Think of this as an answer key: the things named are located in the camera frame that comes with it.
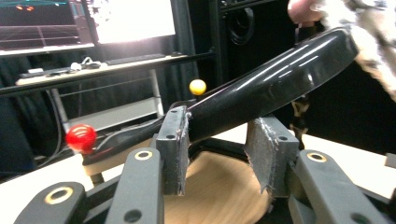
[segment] wooden base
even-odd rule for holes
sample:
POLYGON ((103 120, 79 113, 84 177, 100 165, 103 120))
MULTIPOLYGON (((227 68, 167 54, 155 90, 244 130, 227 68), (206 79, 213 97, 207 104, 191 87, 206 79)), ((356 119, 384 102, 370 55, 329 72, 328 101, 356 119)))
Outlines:
POLYGON ((185 196, 165 196, 165 223, 256 223, 271 200, 248 164, 203 152, 187 172, 185 196))

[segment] yellow ball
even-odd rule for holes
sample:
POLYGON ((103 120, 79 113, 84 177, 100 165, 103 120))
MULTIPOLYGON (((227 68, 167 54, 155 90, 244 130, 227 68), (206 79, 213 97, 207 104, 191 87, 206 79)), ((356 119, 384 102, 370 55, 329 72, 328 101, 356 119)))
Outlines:
POLYGON ((206 91, 206 84, 201 79, 195 79, 190 83, 190 92, 193 95, 202 95, 206 91))

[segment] glossy black tube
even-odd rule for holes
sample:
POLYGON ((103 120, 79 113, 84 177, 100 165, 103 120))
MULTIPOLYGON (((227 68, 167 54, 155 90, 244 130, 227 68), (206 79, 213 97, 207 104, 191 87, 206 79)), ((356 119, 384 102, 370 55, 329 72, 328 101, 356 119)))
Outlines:
POLYGON ((190 140, 202 140, 271 113, 336 76, 357 53, 348 31, 341 28, 302 42, 191 106, 190 140))

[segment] red ball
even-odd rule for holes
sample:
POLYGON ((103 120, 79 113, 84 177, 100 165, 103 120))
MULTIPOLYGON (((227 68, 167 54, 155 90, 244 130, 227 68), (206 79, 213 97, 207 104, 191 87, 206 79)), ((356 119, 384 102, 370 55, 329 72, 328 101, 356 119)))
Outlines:
POLYGON ((73 126, 66 134, 67 145, 81 154, 91 154, 96 141, 96 131, 87 124, 73 126))

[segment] monitor screen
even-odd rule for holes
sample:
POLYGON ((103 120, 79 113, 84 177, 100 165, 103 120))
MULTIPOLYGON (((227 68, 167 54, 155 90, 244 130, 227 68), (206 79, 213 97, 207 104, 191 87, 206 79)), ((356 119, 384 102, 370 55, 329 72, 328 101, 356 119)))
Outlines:
POLYGON ((80 0, 0 0, 0 56, 89 47, 80 0))
POLYGON ((174 35, 170 0, 87 0, 100 44, 174 35))

